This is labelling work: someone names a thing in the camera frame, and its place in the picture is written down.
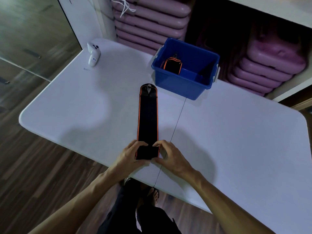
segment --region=person's right hand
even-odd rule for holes
[[[192,166],[173,143],[167,142],[165,140],[159,140],[156,141],[153,146],[163,147],[167,152],[167,157],[166,159],[154,157],[152,160],[164,166],[174,175],[186,180],[190,173],[194,171]]]

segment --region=person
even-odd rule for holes
[[[30,233],[76,233],[90,211],[114,184],[150,163],[147,160],[135,160],[135,152],[140,146],[147,144],[143,141],[132,141],[104,173],[99,174],[87,188]],[[274,233],[209,183],[171,142],[161,140],[153,146],[163,147],[167,157],[152,160],[188,182],[207,204],[226,234]],[[159,193],[156,189],[145,188],[135,179],[126,179],[113,208],[97,233],[141,233],[136,227],[136,210],[142,233],[181,233],[174,220],[171,220],[164,210],[155,207],[158,198]]]

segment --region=white handheld device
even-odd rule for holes
[[[94,43],[88,42],[87,45],[89,53],[91,53],[89,58],[89,65],[93,67],[98,62],[101,51],[99,50],[99,46],[95,45]]]

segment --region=folded black band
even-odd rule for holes
[[[137,140],[146,142],[148,146],[139,147],[135,159],[150,160],[159,156],[159,148],[152,147],[158,140],[157,88],[152,84],[144,84],[140,88]]]

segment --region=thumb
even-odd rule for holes
[[[135,162],[135,165],[137,168],[141,167],[141,166],[144,166],[144,165],[149,165],[150,164],[150,160],[146,160],[146,159],[141,159],[141,160],[137,160]]]
[[[162,166],[165,165],[165,164],[164,164],[164,163],[165,163],[165,160],[162,159],[162,158],[160,158],[160,157],[154,157],[154,158],[152,158],[152,160],[155,161],[156,163],[162,165]]]

